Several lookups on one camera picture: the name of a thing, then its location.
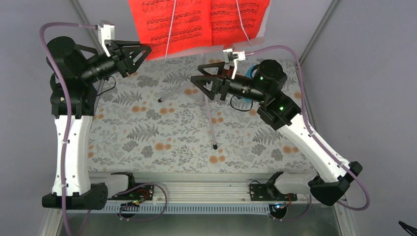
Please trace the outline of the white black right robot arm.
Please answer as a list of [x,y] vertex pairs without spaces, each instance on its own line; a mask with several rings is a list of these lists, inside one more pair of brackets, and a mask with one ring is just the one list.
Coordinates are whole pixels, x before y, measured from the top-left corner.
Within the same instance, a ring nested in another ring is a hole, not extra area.
[[289,139],[314,166],[315,174],[277,172],[266,184],[270,199],[304,194],[332,206],[342,198],[362,166],[337,156],[304,121],[301,108],[282,91],[287,74],[280,63],[264,60],[254,66],[250,77],[233,75],[223,62],[199,65],[198,70],[200,75],[190,81],[209,99],[233,95],[258,102],[261,120]]

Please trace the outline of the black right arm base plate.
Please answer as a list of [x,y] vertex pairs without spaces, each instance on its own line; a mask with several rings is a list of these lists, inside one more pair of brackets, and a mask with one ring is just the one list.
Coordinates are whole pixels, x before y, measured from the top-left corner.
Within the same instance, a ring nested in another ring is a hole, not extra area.
[[260,183],[257,180],[253,180],[249,184],[249,194],[251,201],[297,201],[296,194],[282,194],[273,185],[272,180],[268,180],[266,183]]

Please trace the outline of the blue metronome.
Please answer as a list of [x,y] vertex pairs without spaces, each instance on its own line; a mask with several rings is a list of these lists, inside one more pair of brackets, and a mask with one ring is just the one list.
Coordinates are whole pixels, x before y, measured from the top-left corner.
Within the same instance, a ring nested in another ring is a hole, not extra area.
[[264,94],[260,89],[260,82],[258,75],[259,65],[252,66],[244,76],[244,82],[242,86],[242,92],[245,98],[261,102],[263,100]]

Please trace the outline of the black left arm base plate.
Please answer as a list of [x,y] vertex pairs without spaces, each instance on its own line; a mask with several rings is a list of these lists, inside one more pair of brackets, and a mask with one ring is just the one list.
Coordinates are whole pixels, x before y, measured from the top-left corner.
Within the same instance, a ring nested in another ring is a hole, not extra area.
[[136,188],[135,190],[129,191],[122,195],[115,195],[110,200],[115,201],[127,201],[133,205],[140,205],[146,201],[152,201],[154,192],[154,185],[146,185]]

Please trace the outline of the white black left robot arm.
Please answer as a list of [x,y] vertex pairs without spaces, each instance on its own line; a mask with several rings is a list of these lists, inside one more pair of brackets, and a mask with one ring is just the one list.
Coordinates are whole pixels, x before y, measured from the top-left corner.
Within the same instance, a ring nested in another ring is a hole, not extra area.
[[50,193],[42,197],[45,208],[100,210],[116,194],[124,199],[136,195],[137,185],[129,172],[116,172],[99,183],[90,181],[88,139],[99,93],[94,84],[119,73],[136,72],[151,47],[135,41],[110,40],[106,52],[79,45],[68,36],[47,44],[56,64],[50,78],[52,115],[58,136],[57,170]]

